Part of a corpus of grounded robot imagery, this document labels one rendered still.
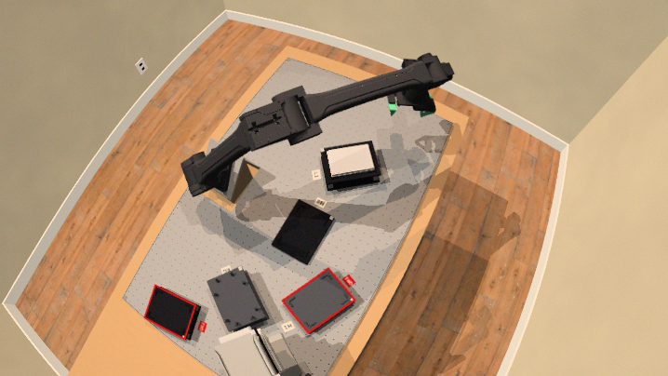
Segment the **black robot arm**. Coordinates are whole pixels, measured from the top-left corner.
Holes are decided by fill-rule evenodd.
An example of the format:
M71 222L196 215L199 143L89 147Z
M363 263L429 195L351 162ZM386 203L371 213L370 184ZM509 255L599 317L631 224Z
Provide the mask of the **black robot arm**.
M316 94L306 95L303 86L294 87L272 97L272 103L243 113L235 132L207 156L203 151L180 164L192 197L213 188L227 191L231 163L249 151L284 140L290 146L309 140L322 133L319 122L328 116L399 91L403 96L411 89L425 92L442 86L454 75L449 62L441 63L431 53L416 60L403 59L401 67Z

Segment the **grey slotted rack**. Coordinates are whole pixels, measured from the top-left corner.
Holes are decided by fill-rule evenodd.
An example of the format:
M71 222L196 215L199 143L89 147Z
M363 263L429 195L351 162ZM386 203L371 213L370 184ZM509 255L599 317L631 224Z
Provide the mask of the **grey slotted rack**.
M271 365L274 374L277 375L272 362L267 356L261 342L260 337L255 336L259 342L259 345L265 354L269 364ZM261 334L260 334L261 336ZM277 359L281 369L278 368L274 357L272 356L265 340L269 343L275 358ZM297 361L290 352L286 341L284 340L281 333L277 333L274 336L267 337L264 335L261 336L261 339L270 354L275 366L278 369L278 373L281 376L299 376L302 374L300 367L298 366ZM263 359L261 352L254 341L254 337L251 333L245 334L238 338L232 339L228 342L221 343L214 346L214 352L220 359L220 362L227 374L227 376L273 376L270 372L265 360ZM292 367L292 368L291 368ZM286 370L285 370L286 369Z

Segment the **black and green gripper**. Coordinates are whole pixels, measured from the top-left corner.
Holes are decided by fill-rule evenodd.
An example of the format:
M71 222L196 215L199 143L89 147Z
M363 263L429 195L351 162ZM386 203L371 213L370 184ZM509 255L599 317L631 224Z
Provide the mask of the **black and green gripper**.
M432 95L429 94L428 90L425 92L417 92L411 89L406 90L404 96L402 95L402 92L387 96L391 116L396 112L395 97L397 99L396 103L398 107L400 105L412 106L414 111L421 111L421 117L428 114L434 114L436 111L434 99L432 98Z

